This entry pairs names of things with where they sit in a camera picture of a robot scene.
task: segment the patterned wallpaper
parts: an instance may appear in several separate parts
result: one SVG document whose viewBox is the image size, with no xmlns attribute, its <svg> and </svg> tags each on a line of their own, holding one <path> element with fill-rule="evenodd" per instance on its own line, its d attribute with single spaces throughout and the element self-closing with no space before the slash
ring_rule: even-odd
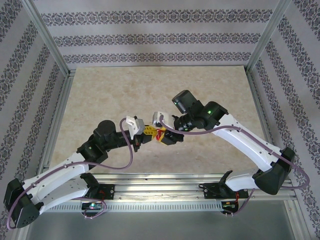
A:
<svg viewBox="0 0 320 240">
<path fill-rule="evenodd" d="M 273 142 L 293 148 L 310 176 L 296 194 L 312 239 L 320 239 L 319 11 L 315 0 L 292 1 L 251 73 Z M 304 182 L 296 171 L 291 178 Z"/>
<path fill-rule="evenodd" d="M 70 69 L 244 65 L 279 0 L 36 0 Z"/>
<path fill-rule="evenodd" d="M 0 196 L 37 173 L 64 76 L 19 0 L 0 1 Z M 0 240 L 11 239 L 0 205 Z"/>
</svg>

